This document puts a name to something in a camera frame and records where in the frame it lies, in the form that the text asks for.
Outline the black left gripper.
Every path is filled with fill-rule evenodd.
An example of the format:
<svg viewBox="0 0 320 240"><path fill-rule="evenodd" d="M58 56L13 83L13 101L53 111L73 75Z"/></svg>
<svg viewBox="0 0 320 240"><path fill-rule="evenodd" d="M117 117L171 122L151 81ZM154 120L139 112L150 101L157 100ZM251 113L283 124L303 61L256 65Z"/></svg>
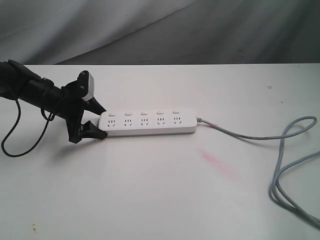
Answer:
<svg viewBox="0 0 320 240"><path fill-rule="evenodd" d="M77 144L82 139L105 139L108 134L91 121L82 124L84 110L100 116L106 109L92 97L86 103L81 98L85 87L78 81L72 81L61 87L61 96L57 104L57 115L66 121L68 140Z"/></svg>

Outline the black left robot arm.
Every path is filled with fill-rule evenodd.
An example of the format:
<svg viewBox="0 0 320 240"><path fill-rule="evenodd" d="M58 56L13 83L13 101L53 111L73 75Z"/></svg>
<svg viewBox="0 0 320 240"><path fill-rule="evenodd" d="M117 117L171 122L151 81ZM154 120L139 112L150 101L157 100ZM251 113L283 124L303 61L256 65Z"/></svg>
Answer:
<svg viewBox="0 0 320 240"><path fill-rule="evenodd" d="M0 96L21 99L66 121L68 139L76 144L83 138L103 140L107 133L91 121L82 123L85 111L100 116L106 110L94 97L94 78L83 70L76 80L57 87L24 65L8 60L0 64Z"/></svg>

